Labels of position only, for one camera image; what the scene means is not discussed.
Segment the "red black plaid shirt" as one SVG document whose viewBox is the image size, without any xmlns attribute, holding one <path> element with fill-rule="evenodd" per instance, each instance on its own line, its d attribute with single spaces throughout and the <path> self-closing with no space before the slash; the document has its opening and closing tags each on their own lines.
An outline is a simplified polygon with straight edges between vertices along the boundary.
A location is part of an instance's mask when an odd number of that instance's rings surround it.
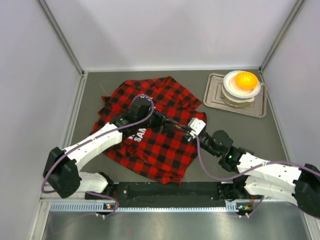
<svg viewBox="0 0 320 240">
<path fill-rule="evenodd" d="M 133 98 L 145 94 L 152 98 L 155 108 L 179 123 L 187 125 L 192 118 L 204 122 L 207 116 L 197 111 L 201 101 L 171 76 L 124 81 L 110 96 L 103 96 L 104 107 L 92 132 L 121 114 Z M 197 147 L 187 141 L 179 130 L 157 133 L 140 128 L 126 140 L 103 152 L 125 168 L 161 184 L 181 184 L 188 166 L 197 157 Z"/>
</svg>

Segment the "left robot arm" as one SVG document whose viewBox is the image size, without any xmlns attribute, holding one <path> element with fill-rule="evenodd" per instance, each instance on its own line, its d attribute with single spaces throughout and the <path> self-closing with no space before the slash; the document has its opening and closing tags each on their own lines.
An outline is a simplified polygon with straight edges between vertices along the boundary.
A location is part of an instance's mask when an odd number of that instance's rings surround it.
<svg viewBox="0 0 320 240">
<path fill-rule="evenodd" d="M 103 193 L 112 181 L 104 173 L 82 172 L 82 168 L 103 151 L 121 143 L 139 129 L 154 129 L 158 133 L 178 128 L 178 122 L 159 111 L 143 114 L 125 112 L 114 117 L 100 130 L 79 143 L 65 149 L 58 147 L 49 153 L 44 181 L 51 186 L 51 193 L 57 193 L 62 199 L 75 193 Z"/>
</svg>

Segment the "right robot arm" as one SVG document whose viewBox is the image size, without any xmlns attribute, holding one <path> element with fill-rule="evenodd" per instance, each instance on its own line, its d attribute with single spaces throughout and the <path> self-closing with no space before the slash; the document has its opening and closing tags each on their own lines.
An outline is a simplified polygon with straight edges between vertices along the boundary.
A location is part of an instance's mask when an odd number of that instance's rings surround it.
<svg viewBox="0 0 320 240">
<path fill-rule="evenodd" d="M 233 182 L 250 195 L 283 200 L 297 206 L 314 218 L 320 216 L 320 171 L 306 163 L 269 161 L 244 148 L 233 146 L 233 140 L 223 130 L 209 135 L 203 126 L 183 126 L 181 131 L 198 150 L 203 149 L 219 158 L 219 165 L 234 172 Z"/>
</svg>

